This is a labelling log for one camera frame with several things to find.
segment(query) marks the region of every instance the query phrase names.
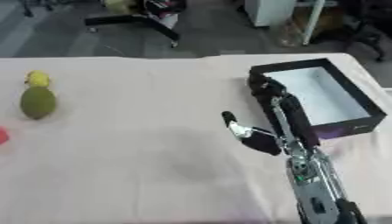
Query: lemon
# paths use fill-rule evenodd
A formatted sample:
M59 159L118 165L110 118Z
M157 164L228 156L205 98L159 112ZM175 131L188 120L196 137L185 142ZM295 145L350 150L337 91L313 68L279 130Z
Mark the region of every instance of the lemon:
M26 77L26 83L30 87L47 88L50 82L49 75L38 70L28 73Z

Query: red object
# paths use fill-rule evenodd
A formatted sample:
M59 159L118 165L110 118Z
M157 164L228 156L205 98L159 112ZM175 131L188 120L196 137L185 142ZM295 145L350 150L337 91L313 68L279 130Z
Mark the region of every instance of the red object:
M10 139L5 128L0 127L0 144L7 142Z

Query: white tablecloth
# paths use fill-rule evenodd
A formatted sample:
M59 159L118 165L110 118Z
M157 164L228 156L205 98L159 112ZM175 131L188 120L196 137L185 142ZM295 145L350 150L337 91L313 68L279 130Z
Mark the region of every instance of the white tablecloth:
M245 148L220 113L265 127L245 85L250 67L325 57L392 111L346 54L0 59L0 126L10 134L0 145L0 223L297 223L285 156ZM41 121L18 106L34 69L51 75L59 102ZM392 223L391 123L323 142L349 198L385 223Z

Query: avocado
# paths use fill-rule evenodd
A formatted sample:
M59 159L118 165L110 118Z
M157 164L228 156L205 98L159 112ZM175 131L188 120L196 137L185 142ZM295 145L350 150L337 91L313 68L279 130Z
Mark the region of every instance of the avocado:
M55 110L56 97L46 87L29 87L22 95L20 108L26 116L38 120Z

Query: office chair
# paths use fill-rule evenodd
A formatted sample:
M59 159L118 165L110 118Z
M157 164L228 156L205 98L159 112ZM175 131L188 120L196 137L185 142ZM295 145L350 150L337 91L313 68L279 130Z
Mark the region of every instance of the office chair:
M132 8L136 14L89 17L85 19L85 25L142 23L171 39L171 47L176 47L179 44L179 34L161 20L179 14L186 9L186 6L186 0L136 0L136 7Z
M365 31L365 28L368 25L375 26L375 23L380 21L392 21L392 13L387 11L387 9L392 9L389 0L384 3L382 0L338 0L338 3L348 16L358 20L358 24L354 28L344 26L337 30L324 31L315 37L311 43L340 40L345 42L345 49L347 49L353 42L360 42L370 46L378 53L376 61L384 61L385 52L380 47L382 35L374 31Z
M24 15L28 18L34 17L34 14L32 13L32 9L30 7L30 1L29 0L18 0L20 4L22 5L24 9ZM53 7L52 4L49 0L38 0L36 1L36 4L42 4L48 11L52 11Z

